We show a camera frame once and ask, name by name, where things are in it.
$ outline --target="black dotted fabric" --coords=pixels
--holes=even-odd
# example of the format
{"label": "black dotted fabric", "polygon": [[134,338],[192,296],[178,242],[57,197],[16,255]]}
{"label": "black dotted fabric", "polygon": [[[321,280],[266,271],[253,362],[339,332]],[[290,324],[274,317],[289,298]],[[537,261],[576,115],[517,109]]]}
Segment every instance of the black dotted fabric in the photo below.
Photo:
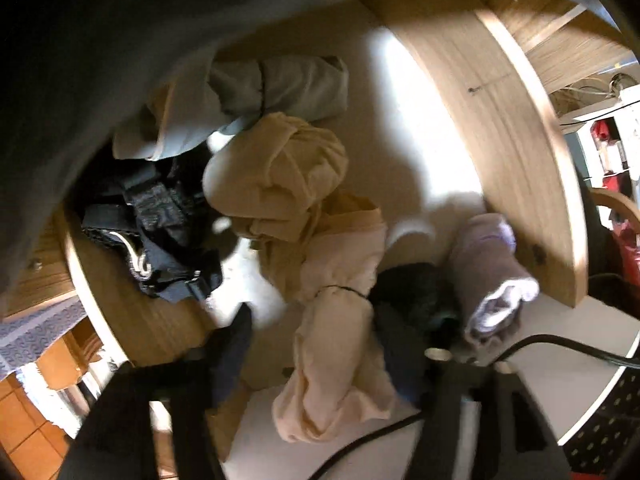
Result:
{"label": "black dotted fabric", "polygon": [[606,474],[620,458],[638,428],[640,370],[627,368],[599,409],[562,450],[572,471]]}

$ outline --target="gray rolled cloth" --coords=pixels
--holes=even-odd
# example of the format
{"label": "gray rolled cloth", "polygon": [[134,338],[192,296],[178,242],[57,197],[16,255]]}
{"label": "gray rolled cloth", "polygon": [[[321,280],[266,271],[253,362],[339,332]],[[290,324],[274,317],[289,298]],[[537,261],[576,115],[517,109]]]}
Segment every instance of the gray rolled cloth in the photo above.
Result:
{"label": "gray rolled cloth", "polygon": [[279,56],[192,64],[114,129],[114,158],[180,155],[213,132],[235,135],[265,114],[316,121],[347,109],[349,73],[338,57]]}
{"label": "gray rolled cloth", "polygon": [[518,319],[523,301],[540,286],[514,256],[515,236],[498,213],[473,217],[451,251],[450,280],[462,306],[465,339],[476,348],[500,340]]}

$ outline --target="peach cloth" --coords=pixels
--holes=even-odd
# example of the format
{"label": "peach cloth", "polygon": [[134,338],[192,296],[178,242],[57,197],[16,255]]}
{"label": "peach cloth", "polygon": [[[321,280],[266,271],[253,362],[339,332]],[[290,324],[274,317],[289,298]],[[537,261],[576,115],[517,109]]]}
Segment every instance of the peach cloth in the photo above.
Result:
{"label": "peach cloth", "polygon": [[273,403],[284,440],[323,442],[347,424],[391,414],[395,391],[365,298],[385,234],[380,210],[365,198],[339,190],[322,204],[301,269],[306,309],[294,336],[295,370]]}
{"label": "peach cloth", "polygon": [[348,159],[335,134],[274,113],[236,135],[207,164],[210,206],[236,233],[256,240],[262,275],[290,300],[321,201],[344,178]]}

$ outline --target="patterned fabric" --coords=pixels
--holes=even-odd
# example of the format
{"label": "patterned fabric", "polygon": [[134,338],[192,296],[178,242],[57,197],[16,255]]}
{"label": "patterned fabric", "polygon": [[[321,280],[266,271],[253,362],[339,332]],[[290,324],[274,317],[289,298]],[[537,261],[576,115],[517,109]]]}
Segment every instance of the patterned fabric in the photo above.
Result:
{"label": "patterned fabric", "polygon": [[0,322],[0,380],[35,361],[85,316],[75,296],[15,321]]}
{"label": "patterned fabric", "polygon": [[638,428],[640,370],[627,368],[599,409],[562,447],[571,470],[606,474],[622,456]]}

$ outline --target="gray fabric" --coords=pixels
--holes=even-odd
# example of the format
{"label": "gray fabric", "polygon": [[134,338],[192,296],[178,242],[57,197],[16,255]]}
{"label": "gray fabric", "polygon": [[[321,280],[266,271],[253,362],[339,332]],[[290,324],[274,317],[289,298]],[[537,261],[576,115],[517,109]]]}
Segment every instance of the gray fabric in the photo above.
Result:
{"label": "gray fabric", "polygon": [[251,127],[263,111],[305,121],[331,117],[347,109],[348,82],[347,68],[335,56],[200,62],[170,84],[164,107],[156,112],[155,136],[149,134],[147,107],[116,127],[113,156],[159,160],[180,155],[215,131],[234,135]]}
{"label": "gray fabric", "polygon": [[515,237],[498,213],[473,217],[460,230],[448,267],[462,306],[465,339],[490,344],[515,319],[522,301],[532,301],[538,282],[513,256]]}
{"label": "gray fabric", "polygon": [[[0,0],[0,294],[82,168],[153,88],[203,49],[330,1]],[[573,1],[606,14],[598,0]],[[632,10],[637,0],[615,1]],[[640,28],[632,12],[620,23]]]}
{"label": "gray fabric", "polygon": [[0,380],[35,361],[85,317],[75,296],[15,321],[0,322]]}

